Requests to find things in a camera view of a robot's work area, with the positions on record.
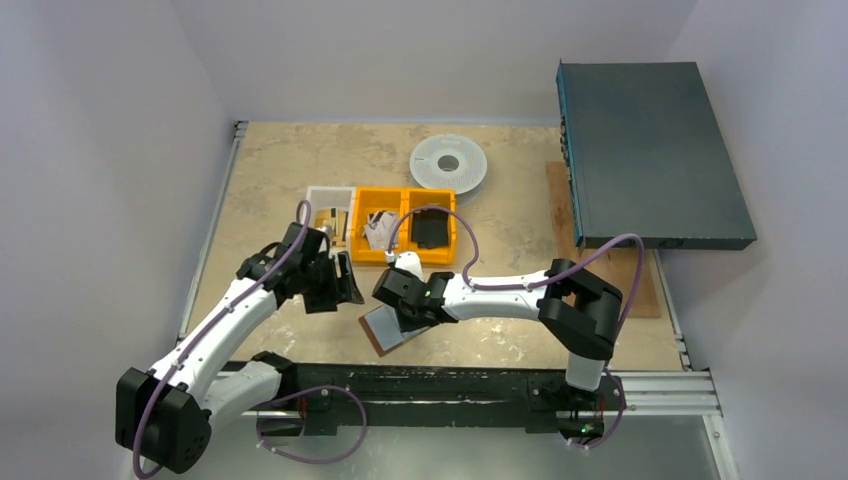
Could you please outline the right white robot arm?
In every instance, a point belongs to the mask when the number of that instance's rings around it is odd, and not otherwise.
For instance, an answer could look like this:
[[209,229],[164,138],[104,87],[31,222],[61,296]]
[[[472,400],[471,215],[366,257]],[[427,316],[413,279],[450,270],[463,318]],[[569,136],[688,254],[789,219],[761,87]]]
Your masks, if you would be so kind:
[[417,254],[398,255],[372,292],[380,305],[359,320],[379,356],[442,324],[481,318],[540,322],[568,351],[564,399],[584,407],[601,391],[617,338],[621,291],[567,259],[512,277],[424,275]]

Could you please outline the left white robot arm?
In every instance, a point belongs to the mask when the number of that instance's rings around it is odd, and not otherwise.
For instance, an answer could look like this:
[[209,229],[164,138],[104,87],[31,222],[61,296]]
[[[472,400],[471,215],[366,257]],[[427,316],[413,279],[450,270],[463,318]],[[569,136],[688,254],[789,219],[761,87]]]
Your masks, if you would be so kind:
[[258,354],[225,379],[218,374],[247,337],[288,300],[306,313],[364,301],[349,253],[334,251],[322,230],[293,222],[284,237],[243,261],[223,298],[173,350],[146,370],[128,369],[116,386],[115,438],[132,453],[137,478],[161,469],[181,474],[212,434],[255,406],[284,409],[325,391],[302,387],[296,365]]

